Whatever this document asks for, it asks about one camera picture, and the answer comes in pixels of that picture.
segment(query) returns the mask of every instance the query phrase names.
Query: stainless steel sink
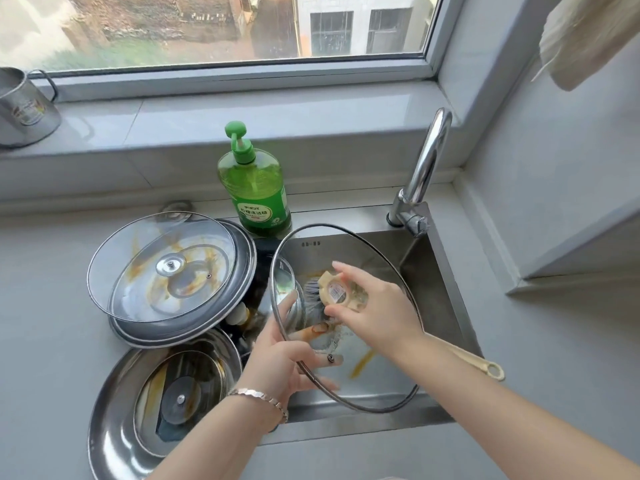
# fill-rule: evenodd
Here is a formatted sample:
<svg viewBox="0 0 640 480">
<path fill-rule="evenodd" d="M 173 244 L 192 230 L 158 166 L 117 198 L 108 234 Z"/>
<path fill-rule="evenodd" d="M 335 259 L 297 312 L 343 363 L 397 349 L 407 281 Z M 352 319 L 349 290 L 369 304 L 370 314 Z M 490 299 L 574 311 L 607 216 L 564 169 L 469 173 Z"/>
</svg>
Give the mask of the stainless steel sink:
<svg viewBox="0 0 640 480">
<path fill-rule="evenodd" d="M 426 331 L 481 355 L 444 253 L 434 252 L 434 248 L 439 250 L 440 246 L 435 232 L 418 241 L 414 241 L 405 230 L 369 232 L 361 236 L 377 247 L 396 267 L 408 253 L 401 273 L 415 297 Z M 436 259 L 437 255 L 441 256 L 440 262 Z M 382 259 L 366 245 L 346 234 L 293 239 L 287 243 L 283 256 L 292 265 L 301 283 L 311 276 L 331 269 L 333 259 L 362 267 L 384 280 L 396 279 L 393 271 Z M 363 352 L 366 352 L 366 349 L 357 347 L 342 352 L 345 355 L 345 363 L 349 359 L 354 360 L 356 356 L 361 356 Z M 341 395 L 356 398 L 359 404 L 367 406 L 389 406 L 402 400 L 411 391 L 412 380 L 382 357 L 374 357 L 367 368 L 370 371 L 369 376 L 360 382 L 348 380 L 348 377 L 345 377 L 347 369 L 344 367 L 325 369 L 322 374 L 343 385 Z M 420 391 L 403 409 L 382 415 L 353 411 L 332 401 L 320 391 L 310 391 L 293 396 L 289 412 L 290 422 L 267 435 L 263 444 L 412 428 L 452 421 L 452 418 L 424 391 Z"/>
</svg>

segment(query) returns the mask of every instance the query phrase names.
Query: dish soap bottle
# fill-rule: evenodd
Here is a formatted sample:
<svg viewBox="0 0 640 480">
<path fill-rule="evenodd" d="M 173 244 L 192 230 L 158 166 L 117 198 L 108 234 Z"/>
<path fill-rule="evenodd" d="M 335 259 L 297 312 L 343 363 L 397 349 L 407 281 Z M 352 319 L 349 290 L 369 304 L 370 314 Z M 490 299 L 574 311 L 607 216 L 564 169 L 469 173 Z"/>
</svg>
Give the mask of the dish soap bottle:
<svg viewBox="0 0 640 480">
<path fill-rule="evenodd" d="M 218 177 L 231 195 L 240 222 L 251 233 L 274 236 L 291 224 L 282 169 L 276 158 L 243 139 L 246 126 L 225 126 L 231 151 L 218 162 Z"/>
</svg>

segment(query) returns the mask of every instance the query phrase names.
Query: gray countertop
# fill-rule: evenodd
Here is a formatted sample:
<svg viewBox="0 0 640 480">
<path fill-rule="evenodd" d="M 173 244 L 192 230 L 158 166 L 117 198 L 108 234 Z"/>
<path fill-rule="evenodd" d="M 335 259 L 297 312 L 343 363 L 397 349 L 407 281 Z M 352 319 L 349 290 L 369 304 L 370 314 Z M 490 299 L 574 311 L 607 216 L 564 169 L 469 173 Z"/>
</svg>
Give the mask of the gray countertop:
<svg viewBox="0 0 640 480">
<path fill-rule="evenodd" d="M 362 192 L 371 201 L 371 191 Z M 392 189 L 378 194 L 377 204 L 390 201 Z M 358 191 L 341 201 L 305 196 L 304 205 L 292 208 L 353 207 L 362 205 L 359 199 Z M 507 386 L 640 461 L 640 299 L 620 287 L 507 298 L 452 187 L 435 185 L 429 202 L 478 342 L 505 368 Z M 362 225 L 381 225 L 373 209 L 359 208 Z M 91 302 L 86 267 L 112 231 L 155 210 L 0 221 L 0 477 L 92 478 L 86 433 L 93 402 L 128 347 Z M 198 210 L 229 217 L 226 203 Z M 340 222 L 349 212 L 300 212 L 294 225 L 329 216 Z M 386 476 L 495 479 L 501 473 L 462 428 L 446 424 L 262 446 L 243 478 Z"/>
</svg>

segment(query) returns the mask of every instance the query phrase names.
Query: faucet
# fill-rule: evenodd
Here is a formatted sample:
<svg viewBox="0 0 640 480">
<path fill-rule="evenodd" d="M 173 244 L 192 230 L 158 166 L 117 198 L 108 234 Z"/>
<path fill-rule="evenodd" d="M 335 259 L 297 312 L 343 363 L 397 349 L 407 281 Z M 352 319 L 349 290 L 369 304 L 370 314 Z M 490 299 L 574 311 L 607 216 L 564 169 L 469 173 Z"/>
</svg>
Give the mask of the faucet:
<svg viewBox="0 0 640 480">
<path fill-rule="evenodd" d="M 413 174 L 409 182 L 398 190 L 393 207 L 387 214 L 389 225 L 405 227 L 416 239 L 427 233 L 429 223 L 427 217 L 416 213 L 414 207 L 423 201 L 424 194 L 431 183 L 452 119 L 453 116 L 448 109 L 441 107 L 436 111 Z"/>
</svg>

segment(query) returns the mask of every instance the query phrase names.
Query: mug handle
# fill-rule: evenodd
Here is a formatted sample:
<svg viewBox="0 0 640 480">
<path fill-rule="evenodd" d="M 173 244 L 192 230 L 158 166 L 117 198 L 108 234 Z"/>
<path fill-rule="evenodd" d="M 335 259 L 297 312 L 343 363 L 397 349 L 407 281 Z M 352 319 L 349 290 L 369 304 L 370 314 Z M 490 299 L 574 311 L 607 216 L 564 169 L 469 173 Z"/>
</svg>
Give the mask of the mug handle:
<svg viewBox="0 0 640 480">
<path fill-rule="evenodd" d="M 58 90 L 58 86 L 56 85 L 56 83 L 53 82 L 53 79 L 51 78 L 51 76 L 46 71 L 44 71 L 43 69 L 33 69 L 33 70 L 28 71 L 27 72 L 27 79 L 34 72 L 40 72 L 46 78 L 46 80 L 49 81 L 49 83 L 51 84 L 51 87 L 53 89 L 53 97 L 50 99 L 50 101 L 51 102 L 55 102 L 56 99 L 58 99 L 58 96 L 60 95 L 60 92 Z"/>
</svg>

